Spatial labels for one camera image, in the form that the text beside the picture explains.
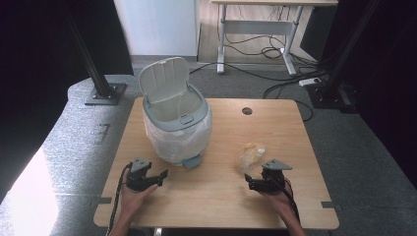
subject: black handheld controller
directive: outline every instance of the black handheld controller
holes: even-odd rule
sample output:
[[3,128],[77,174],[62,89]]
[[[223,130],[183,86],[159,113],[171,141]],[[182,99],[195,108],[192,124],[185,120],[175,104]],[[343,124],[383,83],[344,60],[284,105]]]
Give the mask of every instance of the black handheld controller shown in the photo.
[[285,178],[282,174],[282,170],[290,170],[292,169],[291,166],[288,166],[279,160],[272,159],[269,162],[262,164],[262,167],[262,180],[253,179],[250,175],[245,174],[245,180],[249,183],[250,190],[265,193],[277,193],[285,188]]
[[152,167],[152,162],[137,158],[130,167],[126,185],[135,191],[143,191],[148,187],[157,184],[162,186],[163,179],[168,176],[168,170],[164,170],[159,176],[147,177],[148,170]]

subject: plastic bag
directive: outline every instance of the plastic bag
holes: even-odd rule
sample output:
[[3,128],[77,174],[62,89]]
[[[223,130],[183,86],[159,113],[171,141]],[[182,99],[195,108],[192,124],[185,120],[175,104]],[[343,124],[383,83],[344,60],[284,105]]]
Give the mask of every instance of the plastic bag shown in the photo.
[[243,146],[238,166],[241,173],[249,173],[259,166],[265,155],[266,147],[263,144],[248,143]]
[[174,165],[182,165],[183,160],[201,154],[206,149],[211,135],[211,116],[211,108],[208,107],[208,114],[199,123],[183,130],[168,132],[155,127],[144,111],[145,129],[160,158]]

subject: wall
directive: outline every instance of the wall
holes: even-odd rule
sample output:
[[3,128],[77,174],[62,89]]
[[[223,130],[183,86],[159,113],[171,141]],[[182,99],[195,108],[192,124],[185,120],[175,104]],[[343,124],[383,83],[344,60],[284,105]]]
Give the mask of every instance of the wall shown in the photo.
[[131,56],[196,56],[199,0],[114,0]]

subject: cable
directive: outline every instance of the cable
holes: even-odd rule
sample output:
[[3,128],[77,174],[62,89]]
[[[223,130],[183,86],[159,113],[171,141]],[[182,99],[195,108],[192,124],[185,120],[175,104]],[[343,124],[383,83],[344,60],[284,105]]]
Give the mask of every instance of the cable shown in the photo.
[[277,21],[281,21],[281,16],[282,16],[282,11],[284,10],[284,7],[281,7],[281,12],[279,13],[279,17],[278,15],[276,15],[276,20]]
[[280,95],[280,94],[281,94],[281,92],[282,92],[282,88],[283,88],[283,87],[279,87],[279,91],[278,91],[278,94],[276,95],[275,99],[278,99],[278,98],[279,98],[279,95]]
[[237,5],[237,7],[239,8],[239,14],[242,17],[243,20],[245,20],[245,17],[243,17],[242,15],[242,9],[240,9],[240,5]]
[[276,6],[272,6],[272,12],[269,14],[267,21],[272,21],[272,18],[275,15],[276,10]]
[[191,71],[191,72],[190,72],[190,75],[191,75],[191,74],[193,74],[193,73],[195,73],[195,72],[197,72],[197,71],[200,71],[202,68],[204,68],[204,67],[206,67],[206,66],[210,66],[210,65],[217,65],[217,64],[220,64],[220,65],[225,65],[225,66],[231,67],[231,68],[233,68],[233,69],[236,69],[236,70],[238,70],[238,71],[240,71],[240,72],[246,73],[246,74],[248,74],[248,75],[252,75],[252,76],[259,77],[259,78],[266,79],[266,80],[270,80],[270,81],[282,81],[282,82],[285,82],[285,81],[291,81],[291,80],[294,80],[294,78],[288,78],[288,79],[276,79],[276,78],[269,78],[269,77],[261,76],[261,75],[258,75],[258,74],[252,73],[252,72],[248,72],[248,71],[242,70],[242,69],[240,69],[240,68],[237,68],[237,67],[235,67],[235,66],[229,65],[229,64],[227,64],[227,63],[218,63],[218,62],[207,63],[207,64],[205,64],[204,66],[201,66],[201,67],[199,67],[199,68],[197,68],[197,69],[194,69],[193,71]]
[[123,168],[122,174],[120,175],[119,183],[117,184],[117,188],[116,188],[116,196],[114,198],[113,211],[111,211],[110,222],[108,223],[107,232],[105,234],[106,236],[109,235],[111,230],[113,229],[114,216],[116,215],[117,206],[119,204],[119,195],[120,195],[120,189],[122,188],[123,176],[125,174],[126,169],[130,167],[132,167],[132,162],[129,162],[129,164],[127,164]]
[[[272,20],[275,11],[276,11],[276,9],[274,8],[274,11],[272,11],[272,13],[270,15],[271,16],[270,20]],[[220,7],[217,6],[217,26],[216,27],[217,27],[217,38],[218,38],[218,41],[220,41],[220,32],[219,32],[219,29],[218,29],[219,16],[220,16]],[[254,37],[251,37],[251,38],[248,38],[248,39],[244,39],[244,40],[241,40],[241,41],[230,41],[229,38],[227,37],[227,33],[224,34],[224,38],[229,43],[231,43],[231,44],[247,42],[247,41],[250,41],[250,40],[253,40],[253,39],[256,39],[256,38],[261,38],[261,37],[266,37],[266,36],[269,37],[269,44],[271,45],[271,47],[264,47],[263,49],[261,49],[261,52],[260,53],[247,53],[247,52],[243,52],[243,51],[237,49],[234,46],[226,45],[226,44],[223,44],[223,46],[224,47],[232,48],[232,49],[236,50],[237,52],[239,52],[239,53],[241,53],[243,55],[246,55],[246,56],[259,56],[259,55],[264,55],[268,59],[277,59],[277,58],[281,57],[282,56],[281,51],[279,50],[279,48],[276,48],[275,46],[272,45],[271,39],[273,38],[273,39],[279,41],[283,45],[283,47],[285,47],[285,44],[282,43],[282,41],[279,40],[278,38],[273,37],[272,35],[259,35],[259,36],[254,36]],[[276,51],[278,53],[278,55],[277,56],[269,56],[268,53],[271,53],[272,51]]]
[[288,22],[288,19],[289,19],[289,11],[291,10],[291,6],[288,6],[288,12],[287,12],[287,22]]
[[298,83],[299,81],[306,79],[307,76],[308,77],[312,77],[312,76],[319,77],[319,76],[323,76],[323,75],[326,74],[326,72],[323,72],[323,73],[319,73],[319,74],[315,75],[315,73],[318,73],[320,71],[322,71],[322,70],[318,70],[318,71],[306,73],[306,74],[301,75],[301,76],[293,77],[292,79],[288,79],[285,83],[274,85],[270,88],[267,88],[264,92],[263,98],[266,98],[268,96],[268,94],[270,94],[273,90],[278,89],[279,87],[283,87],[283,86],[291,85],[291,84],[294,84],[294,83]]
[[321,63],[318,63],[318,62],[315,62],[315,61],[309,60],[309,59],[304,58],[304,57],[300,57],[300,56],[298,56],[298,55],[295,55],[295,54],[294,54],[294,53],[292,53],[292,52],[290,52],[289,54],[291,55],[291,58],[292,58],[293,60],[298,61],[298,62],[299,62],[299,63],[301,63],[301,64],[308,65],[308,66],[315,66],[315,67],[317,67],[317,66],[320,66],[320,65],[321,65]]
[[306,73],[308,73],[308,72],[302,72],[301,69],[314,69],[314,70],[317,70],[317,68],[314,67],[314,66],[300,66],[300,67],[298,67],[298,72],[300,73],[300,75],[305,75]]
[[[272,177],[268,176],[268,180],[271,180],[282,191],[282,193],[284,193],[284,195],[287,197],[287,199],[291,203],[292,209],[294,210],[294,213],[295,213],[295,216],[298,219],[298,222],[300,222],[300,214],[298,213],[298,207],[297,207],[297,204],[294,201],[294,198],[288,193],[288,191],[286,191],[285,187],[282,188],[282,186],[280,186]],[[294,192],[292,191],[292,187],[289,184],[289,182],[286,179],[284,179],[284,180],[288,184],[288,186],[290,187],[292,194],[294,194]]]
[[309,105],[307,105],[306,103],[304,103],[302,101],[299,101],[299,100],[294,100],[294,101],[299,103],[299,104],[304,105],[305,107],[307,107],[310,110],[310,116],[307,117],[306,119],[303,119],[303,122],[307,122],[307,121],[311,120],[313,118],[313,115],[314,115],[313,109]]

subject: white trash can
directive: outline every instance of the white trash can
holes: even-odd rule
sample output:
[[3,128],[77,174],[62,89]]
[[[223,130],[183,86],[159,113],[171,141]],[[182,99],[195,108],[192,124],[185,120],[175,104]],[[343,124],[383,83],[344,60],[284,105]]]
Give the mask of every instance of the white trash can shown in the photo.
[[193,168],[211,135],[211,109],[189,84],[184,58],[174,57],[145,67],[139,75],[144,95],[144,121],[156,154],[173,165]]

